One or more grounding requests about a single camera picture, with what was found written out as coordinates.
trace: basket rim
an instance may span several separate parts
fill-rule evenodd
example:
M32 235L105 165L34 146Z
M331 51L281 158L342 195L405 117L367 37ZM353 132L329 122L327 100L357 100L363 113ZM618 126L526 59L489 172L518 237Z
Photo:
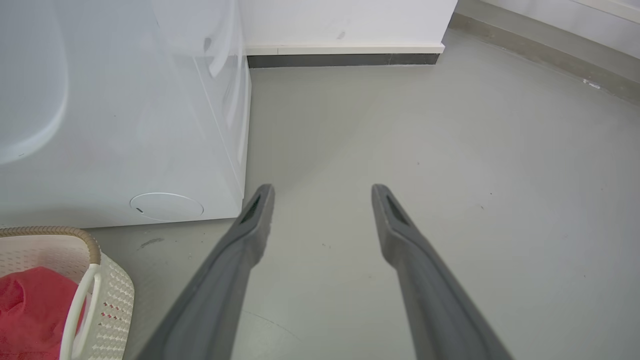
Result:
M95 238L88 232L71 226L26 226L8 227L0 229L0 238L29 235L66 235L83 240L89 250L89 263L100 264L100 246Z

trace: wall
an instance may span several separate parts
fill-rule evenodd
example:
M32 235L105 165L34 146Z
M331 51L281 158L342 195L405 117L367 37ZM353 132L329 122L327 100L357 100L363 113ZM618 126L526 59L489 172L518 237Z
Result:
M484 0L640 58L640 24L571 0Z
M456 2L240 0L248 54L255 54L255 49L290 48L314 53L318 47L365 48L365 52L404 47L415 48L415 53L441 53Z

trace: white plastic basket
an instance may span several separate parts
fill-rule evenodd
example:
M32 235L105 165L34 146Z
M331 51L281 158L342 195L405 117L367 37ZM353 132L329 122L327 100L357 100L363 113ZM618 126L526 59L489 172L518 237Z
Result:
M129 335L133 283L75 227L0 229L0 277L44 266L78 284L65 323L60 360L120 360ZM86 299L80 330L78 318Z

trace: red cloth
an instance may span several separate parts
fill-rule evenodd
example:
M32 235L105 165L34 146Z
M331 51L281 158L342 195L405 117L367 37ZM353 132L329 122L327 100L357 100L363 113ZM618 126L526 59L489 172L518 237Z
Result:
M0 278L0 359L59 358L76 289L70 279L41 266Z

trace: gray floor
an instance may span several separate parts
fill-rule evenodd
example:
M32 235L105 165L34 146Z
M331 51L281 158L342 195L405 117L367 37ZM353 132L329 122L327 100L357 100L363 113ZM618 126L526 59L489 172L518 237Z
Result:
M247 192L273 183L276 208L234 359L414 358L373 183L516 359L640 351L640 108L477 40L444 43L433 67L252 71ZM126 358L229 224L93 231L136 285Z

